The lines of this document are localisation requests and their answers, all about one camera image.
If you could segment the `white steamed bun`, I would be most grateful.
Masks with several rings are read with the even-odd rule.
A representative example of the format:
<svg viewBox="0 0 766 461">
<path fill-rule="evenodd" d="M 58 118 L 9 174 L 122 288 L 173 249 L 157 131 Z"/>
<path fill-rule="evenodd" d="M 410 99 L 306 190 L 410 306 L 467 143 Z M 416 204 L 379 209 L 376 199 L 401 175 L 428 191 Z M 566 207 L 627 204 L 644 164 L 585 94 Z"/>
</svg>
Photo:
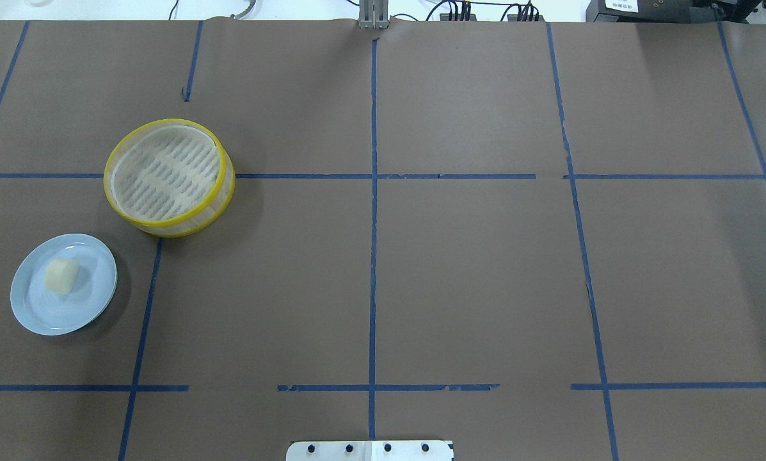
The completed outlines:
<svg viewBox="0 0 766 461">
<path fill-rule="evenodd" d="M 69 295 L 79 275 L 76 259 L 51 259 L 44 269 L 44 288 L 56 295 Z"/>
</svg>

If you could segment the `yellow round steamer basket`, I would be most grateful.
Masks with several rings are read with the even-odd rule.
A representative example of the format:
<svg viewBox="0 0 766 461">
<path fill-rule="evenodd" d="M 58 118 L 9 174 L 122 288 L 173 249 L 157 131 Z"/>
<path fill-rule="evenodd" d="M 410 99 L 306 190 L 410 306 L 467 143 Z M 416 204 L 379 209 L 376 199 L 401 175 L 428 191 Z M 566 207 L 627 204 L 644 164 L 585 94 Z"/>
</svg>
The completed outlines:
<svg viewBox="0 0 766 461">
<path fill-rule="evenodd" d="M 155 120 L 126 134 L 104 169 L 108 204 L 126 222 L 160 238 L 209 227 L 234 190 L 234 166 L 221 141 L 182 118 Z"/>
</svg>

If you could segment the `black computer box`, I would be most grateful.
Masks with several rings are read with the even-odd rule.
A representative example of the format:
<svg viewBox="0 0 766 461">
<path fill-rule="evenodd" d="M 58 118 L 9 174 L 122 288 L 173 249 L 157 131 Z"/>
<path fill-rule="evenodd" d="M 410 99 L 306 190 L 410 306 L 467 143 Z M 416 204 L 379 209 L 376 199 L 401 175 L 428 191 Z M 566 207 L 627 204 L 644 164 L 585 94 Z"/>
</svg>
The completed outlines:
<svg viewBox="0 0 766 461">
<path fill-rule="evenodd" d="M 701 1 L 591 1 L 585 22 L 702 24 L 720 20 L 712 3 Z"/>
</svg>

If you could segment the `light blue plate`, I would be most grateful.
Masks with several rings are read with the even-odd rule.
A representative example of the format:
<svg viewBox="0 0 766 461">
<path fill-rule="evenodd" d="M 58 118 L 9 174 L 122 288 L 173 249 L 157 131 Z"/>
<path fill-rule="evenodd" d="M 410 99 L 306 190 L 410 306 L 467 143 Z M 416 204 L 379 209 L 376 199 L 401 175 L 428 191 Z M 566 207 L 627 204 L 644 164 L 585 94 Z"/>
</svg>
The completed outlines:
<svg viewBox="0 0 766 461">
<path fill-rule="evenodd" d="M 56 295 L 44 287 L 51 259 L 79 261 L 79 275 L 69 295 Z M 30 332 L 60 336 L 98 318 L 111 303 L 117 283 L 116 261 L 104 242 L 89 234 L 61 234 L 24 257 L 12 279 L 10 304 L 14 317 Z"/>
</svg>

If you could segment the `aluminium frame post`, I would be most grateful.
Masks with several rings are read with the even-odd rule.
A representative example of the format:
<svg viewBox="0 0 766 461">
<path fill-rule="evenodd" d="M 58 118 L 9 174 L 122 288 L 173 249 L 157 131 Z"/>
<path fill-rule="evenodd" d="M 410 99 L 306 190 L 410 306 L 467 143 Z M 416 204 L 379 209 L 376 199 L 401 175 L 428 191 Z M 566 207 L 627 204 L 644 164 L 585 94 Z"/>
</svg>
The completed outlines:
<svg viewBox="0 0 766 461">
<path fill-rule="evenodd" d="M 390 26 L 388 0 L 359 0 L 356 3 L 360 29 L 388 29 Z"/>
</svg>

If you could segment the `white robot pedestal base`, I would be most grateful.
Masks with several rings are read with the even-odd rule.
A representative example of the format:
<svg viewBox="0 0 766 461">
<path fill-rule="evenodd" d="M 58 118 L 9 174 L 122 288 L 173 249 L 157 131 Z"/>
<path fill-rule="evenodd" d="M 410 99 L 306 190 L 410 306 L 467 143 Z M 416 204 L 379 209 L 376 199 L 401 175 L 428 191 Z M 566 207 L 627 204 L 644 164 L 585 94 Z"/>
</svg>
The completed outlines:
<svg viewBox="0 0 766 461">
<path fill-rule="evenodd" d="M 442 440 L 298 441 L 286 460 L 454 460 L 453 443 Z"/>
</svg>

